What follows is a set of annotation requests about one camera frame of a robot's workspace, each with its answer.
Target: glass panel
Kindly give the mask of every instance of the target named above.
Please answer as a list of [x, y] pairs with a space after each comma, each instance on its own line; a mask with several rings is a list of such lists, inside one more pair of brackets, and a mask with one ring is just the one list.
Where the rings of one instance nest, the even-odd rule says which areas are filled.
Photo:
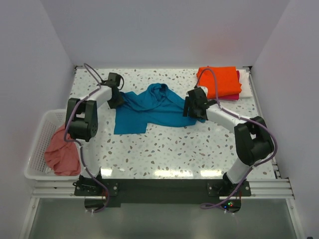
[[286, 200], [243, 200], [231, 216], [198, 205], [123, 204], [85, 212], [82, 199], [42, 199], [30, 239], [295, 239]]

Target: white cloth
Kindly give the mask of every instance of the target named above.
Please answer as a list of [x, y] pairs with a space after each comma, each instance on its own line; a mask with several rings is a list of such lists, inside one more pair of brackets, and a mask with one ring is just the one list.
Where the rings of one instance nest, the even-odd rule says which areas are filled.
[[241, 84], [241, 93], [239, 93], [239, 98], [253, 97], [253, 94], [249, 85], [249, 73], [243, 69], [238, 71], [239, 71], [239, 83]]

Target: folded clothes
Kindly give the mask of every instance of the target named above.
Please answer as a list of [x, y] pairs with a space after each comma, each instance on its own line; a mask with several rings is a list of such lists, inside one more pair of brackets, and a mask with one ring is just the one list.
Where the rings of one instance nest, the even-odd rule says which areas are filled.
[[241, 92], [239, 93], [239, 98], [249, 98], [253, 97], [249, 85], [249, 73], [246, 70], [239, 71], [239, 83], [241, 84]]
[[122, 93], [125, 103], [116, 108], [114, 134], [145, 133], [148, 123], [183, 127], [196, 119], [183, 117], [185, 100], [166, 84], [151, 84], [146, 91]]
[[201, 78], [199, 76], [205, 68], [214, 71], [217, 78], [218, 96], [228, 96], [239, 94], [241, 84], [238, 82], [236, 67], [200, 67], [197, 72], [198, 86], [205, 86], [208, 89], [207, 97], [213, 99], [216, 97], [214, 77], [210, 71], [204, 71]]
[[[239, 71], [236, 71], [237, 72], [237, 78], [238, 78], [238, 81], [239, 81]], [[234, 94], [234, 95], [228, 95], [228, 96], [221, 96], [219, 97], [221, 100], [225, 100], [225, 101], [237, 101], [239, 100], [239, 94]]]
[[44, 160], [56, 175], [79, 175], [81, 165], [78, 150], [75, 143], [64, 141], [64, 132], [63, 125], [54, 133], [50, 145], [44, 153]]

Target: black mounting plate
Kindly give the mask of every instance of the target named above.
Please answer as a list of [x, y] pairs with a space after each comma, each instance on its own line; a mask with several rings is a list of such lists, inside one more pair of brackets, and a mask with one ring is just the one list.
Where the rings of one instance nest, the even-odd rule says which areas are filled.
[[[82, 183], [91, 184], [89, 178]], [[122, 203], [146, 204], [201, 204], [218, 203], [214, 190], [222, 179], [99, 179], [109, 190], [108, 207], [120, 207]], [[236, 195], [251, 196], [249, 182], [245, 181]], [[101, 190], [88, 192], [76, 187], [75, 196], [101, 196]]]

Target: pink cloth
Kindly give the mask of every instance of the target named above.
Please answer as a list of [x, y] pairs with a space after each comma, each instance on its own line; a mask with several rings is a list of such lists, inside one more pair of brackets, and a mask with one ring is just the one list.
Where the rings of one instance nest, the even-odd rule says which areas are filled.
[[[236, 71], [236, 72], [237, 72], [237, 78], [238, 78], [238, 81], [239, 81], [240, 74], [239, 74], [239, 71]], [[218, 98], [221, 99], [221, 100], [226, 100], [226, 101], [237, 101], [237, 100], [239, 100], [239, 94], [221, 96], [221, 97], [218, 97]]]
[[54, 170], [56, 175], [74, 176], [81, 172], [79, 154], [75, 143], [65, 142], [64, 125], [61, 126], [52, 136], [51, 143], [44, 153], [47, 165]]

